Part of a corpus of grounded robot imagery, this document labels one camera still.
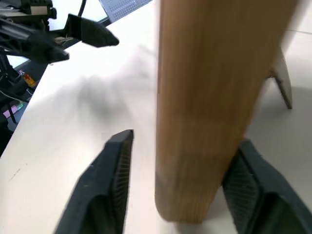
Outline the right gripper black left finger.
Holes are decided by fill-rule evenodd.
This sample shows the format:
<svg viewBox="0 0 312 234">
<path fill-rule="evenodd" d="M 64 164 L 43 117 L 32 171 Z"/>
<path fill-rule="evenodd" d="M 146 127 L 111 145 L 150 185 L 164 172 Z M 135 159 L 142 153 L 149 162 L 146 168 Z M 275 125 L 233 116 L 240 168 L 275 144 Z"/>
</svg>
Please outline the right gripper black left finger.
<svg viewBox="0 0 312 234">
<path fill-rule="evenodd" d="M 123 234 L 134 131 L 117 133 L 78 179 L 55 234 Z"/>
</svg>

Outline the grey perforated metal panel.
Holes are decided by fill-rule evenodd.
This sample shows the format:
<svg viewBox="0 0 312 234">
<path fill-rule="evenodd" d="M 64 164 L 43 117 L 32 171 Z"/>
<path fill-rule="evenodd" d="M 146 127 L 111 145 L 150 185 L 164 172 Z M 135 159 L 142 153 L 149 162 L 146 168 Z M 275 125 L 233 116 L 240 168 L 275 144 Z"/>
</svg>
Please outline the grey perforated metal panel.
<svg viewBox="0 0 312 234">
<path fill-rule="evenodd" d="M 111 23 L 127 16 L 152 0 L 99 0 Z"/>
</svg>

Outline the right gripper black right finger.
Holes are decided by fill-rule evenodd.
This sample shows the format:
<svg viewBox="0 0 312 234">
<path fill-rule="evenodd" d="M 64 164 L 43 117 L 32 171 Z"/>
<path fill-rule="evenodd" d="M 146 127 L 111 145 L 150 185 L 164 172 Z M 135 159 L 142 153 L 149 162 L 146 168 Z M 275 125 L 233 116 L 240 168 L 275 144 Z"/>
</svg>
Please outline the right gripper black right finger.
<svg viewBox="0 0 312 234">
<path fill-rule="evenodd" d="M 250 140 L 240 143 L 222 188 L 238 234 L 312 234 L 312 213 Z"/>
</svg>

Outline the pink paper note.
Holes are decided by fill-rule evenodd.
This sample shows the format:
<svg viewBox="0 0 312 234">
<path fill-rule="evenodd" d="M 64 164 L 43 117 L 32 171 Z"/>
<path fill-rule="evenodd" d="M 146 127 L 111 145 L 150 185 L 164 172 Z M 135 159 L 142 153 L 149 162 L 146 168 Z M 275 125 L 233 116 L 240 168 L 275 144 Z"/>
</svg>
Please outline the pink paper note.
<svg viewBox="0 0 312 234">
<path fill-rule="evenodd" d="M 25 106 L 25 104 L 23 103 L 20 103 L 20 104 L 17 104 L 17 105 L 13 105 L 11 106 L 11 112 L 12 114 L 15 114 L 17 113 L 19 110 L 21 110 L 23 107 Z M 3 114 L 6 118 L 9 118 L 11 115 L 10 115 L 10 112 L 9 112 L 9 109 L 8 109 L 8 106 L 4 106 L 3 108 Z"/>
</svg>

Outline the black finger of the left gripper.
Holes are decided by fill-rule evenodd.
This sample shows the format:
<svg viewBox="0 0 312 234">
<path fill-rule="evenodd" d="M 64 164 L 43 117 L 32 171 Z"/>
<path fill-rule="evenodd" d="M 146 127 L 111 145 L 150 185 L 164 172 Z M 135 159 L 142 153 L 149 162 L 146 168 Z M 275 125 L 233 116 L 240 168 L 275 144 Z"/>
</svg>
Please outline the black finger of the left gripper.
<svg viewBox="0 0 312 234">
<path fill-rule="evenodd" d="M 63 32 L 66 37 L 96 48 L 119 45 L 119 39 L 100 23 L 72 14 L 68 15 Z"/>
<path fill-rule="evenodd" d="M 69 59 L 69 54 L 43 32 L 35 32 L 23 41 L 23 55 L 41 63 L 54 63 Z"/>
</svg>

